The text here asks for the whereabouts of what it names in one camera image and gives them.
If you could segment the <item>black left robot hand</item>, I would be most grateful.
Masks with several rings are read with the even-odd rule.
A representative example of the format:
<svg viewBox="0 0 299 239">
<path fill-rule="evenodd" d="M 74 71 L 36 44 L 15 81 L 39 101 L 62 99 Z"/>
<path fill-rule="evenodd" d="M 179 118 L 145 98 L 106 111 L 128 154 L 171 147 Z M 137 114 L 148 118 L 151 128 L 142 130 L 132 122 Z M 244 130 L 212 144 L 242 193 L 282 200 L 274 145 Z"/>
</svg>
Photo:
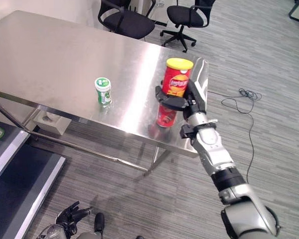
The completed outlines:
<svg viewBox="0 0 299 239">
<path fill-rule="evenodd" d="M 64 209 L 58 214 L 55 223 L 64 227 L 71 235 L 77 232 L 77 223 L 92 212 L 92 208 L 79 209 L 79 201 Z"/>
</svg>

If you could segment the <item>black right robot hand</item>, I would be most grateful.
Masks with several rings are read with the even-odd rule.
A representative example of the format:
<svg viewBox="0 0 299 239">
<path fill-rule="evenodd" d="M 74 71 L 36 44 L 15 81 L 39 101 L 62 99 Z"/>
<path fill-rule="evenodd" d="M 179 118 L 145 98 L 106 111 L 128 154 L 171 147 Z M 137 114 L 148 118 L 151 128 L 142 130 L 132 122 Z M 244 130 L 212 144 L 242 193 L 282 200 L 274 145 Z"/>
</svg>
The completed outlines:
<svg viewBox="0 0 299 239">
<path fill-rule="evenodd" d="M 156 100 L 164 107 L 183 112 L 186 121 L 207 123 L 208 62 L 199 57 L 194 63 L 183 97 L 167 95 L 161 86 L 155 87 Z"/>
</svg>

